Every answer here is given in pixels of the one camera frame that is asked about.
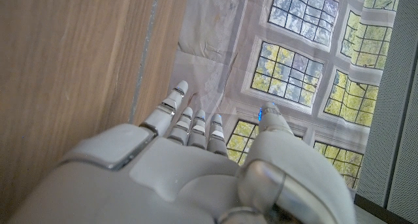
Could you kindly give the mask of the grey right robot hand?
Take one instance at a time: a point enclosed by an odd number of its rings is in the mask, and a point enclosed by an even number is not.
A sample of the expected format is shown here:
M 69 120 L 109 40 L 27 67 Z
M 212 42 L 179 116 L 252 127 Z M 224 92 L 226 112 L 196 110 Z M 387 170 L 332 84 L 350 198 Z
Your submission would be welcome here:
M 219 114 L 181 108 L 181 81 L 140 124 L 81 141 L 11 223 L 354 223 L 338 171 L 265 103 L 242 165 Z

